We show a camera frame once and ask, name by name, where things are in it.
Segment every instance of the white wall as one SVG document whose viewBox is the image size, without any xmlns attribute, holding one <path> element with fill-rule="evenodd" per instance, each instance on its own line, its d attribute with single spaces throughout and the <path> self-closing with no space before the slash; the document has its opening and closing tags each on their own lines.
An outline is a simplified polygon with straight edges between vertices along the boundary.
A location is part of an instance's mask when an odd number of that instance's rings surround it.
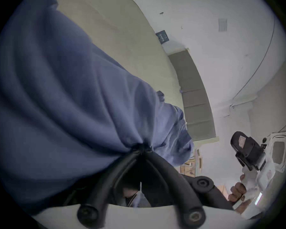
<svg viewBox="0 0 286 229">
<path fill-rule="evenodd" d="M 261 142 L 264 137 L 286 125 L 286 61 L 257 96 L 249 111 L 249 119 L 252 136 Z"/>
<path fill-rule="evenodd" d="M 236 98 L 252 100 L 285 57 L 286 36 L 263 0 L 134 0 L 155 32 L 165 30 L 169 54 L 189 48 L 213 111 L 228 108 L 267 51 L 264 63 Z M 228 31 L 218 32 L 218 19 Z"/>
<path fill-rule="evenodd" d="M 215 118 L 214 124 L 219 141 L 203 144 L 200 151 L 203 158 L 202 176 L 211 178 L 215 185 L 225 185 L 227 192 L 240 181 L 242 166 L 235 157 L 235 151 L 230 145 L 232 135 L 236 131 L 251 136 L 248 108 L 242 106 L 231 108 L 230 115 Z"/>
</svg>

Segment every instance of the finger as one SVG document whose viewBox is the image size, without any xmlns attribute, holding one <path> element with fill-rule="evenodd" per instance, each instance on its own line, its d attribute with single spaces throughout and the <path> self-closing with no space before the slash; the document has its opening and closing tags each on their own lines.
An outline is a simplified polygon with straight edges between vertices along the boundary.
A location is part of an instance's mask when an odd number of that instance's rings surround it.
<svg viewBox="0 0 286 229">
<path fill-rule="evenodd" d="M 238 206 L 235 209 L 235 211 L 239 214 L 242 214 L 245 211 L 245 209 L 249 206 L 250 203 L 251 203 L 251 199 L 246 200 L 240 206 Z"/>
<path fill-rule="evenodd" d="M 237 197 L 237 199 L 239 199 L 242 196 L 242 193 L 240 193 L 234 186 L 231 187 L 231 192 L 233 193 L 233 195 Z"/>
<path fill-rule="evenodd" d="M 245 194 L 247 192 L 244 184 L 241 184 L 240 182 L 237 182 L 235 184 L 235 188 L 241 193 L 241 194 Z"/>
<path fill-rule="evenodd" d="M 229 194 L 228 200 L 232 202 L 236 202 L 238 198 L 234 194 Z"/>
</svg>

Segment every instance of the white ceiling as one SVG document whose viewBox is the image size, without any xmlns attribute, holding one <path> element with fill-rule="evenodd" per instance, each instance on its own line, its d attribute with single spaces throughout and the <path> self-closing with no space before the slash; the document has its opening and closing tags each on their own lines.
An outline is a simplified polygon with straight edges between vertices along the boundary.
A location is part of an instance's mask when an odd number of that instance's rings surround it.
<svg viewBox="0 0 286 229">
<path fill-rule="evenodd" d="M 167 54 L 189 49 L 212 110 L 230 105 L 233 98 L 255 95 L 284 61 L 286 36 L 263 0 L 134 2 L 155 32 L 166 31 L 169 41 L 163 47 Z M 227 32 L 218 32 L 219 18 L 228 20 Z"/>
</svg>

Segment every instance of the person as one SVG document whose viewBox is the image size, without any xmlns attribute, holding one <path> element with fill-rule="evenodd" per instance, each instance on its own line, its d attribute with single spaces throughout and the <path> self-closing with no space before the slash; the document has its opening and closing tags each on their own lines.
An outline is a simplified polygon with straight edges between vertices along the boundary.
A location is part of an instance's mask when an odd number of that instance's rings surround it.
<svg viewBox="0 0 286 229">
<path fill-rule="evenodd" d="M 242 174 L 240 176 L 240 181 L 242 181 L 245 178 L 245 174 Z M 237 182 L 235 184 L 235 186 L 231 187 L 231 194 L 229 194 L 228 196 L 228 200 L 232 203 L 235 204 L 239 199 L 241 199 L 242 201 L 245 199 L 245 197 L 243 196 L 247 190 L 244 186 L 244 184 Z M 239 214 L 242 214 L 245 209 L 249 206 L 249 204 L 251 203 L 251 199 L 246 200 L 245 202 L 243 202 L 240 206 L 238 206 L 235 211 Z"/>
</svg>

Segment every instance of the air vent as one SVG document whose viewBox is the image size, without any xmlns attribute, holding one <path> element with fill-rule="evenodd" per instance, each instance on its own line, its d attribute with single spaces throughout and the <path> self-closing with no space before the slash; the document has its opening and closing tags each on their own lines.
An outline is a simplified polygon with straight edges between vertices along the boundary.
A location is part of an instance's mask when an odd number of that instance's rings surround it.
<svg viewBox="0 0 286 229">
<path fill-rule="evenodd" d="M 227 19 L 218 19 L 218 31 L 227 31 L 228 20 Z"/>
</svg>

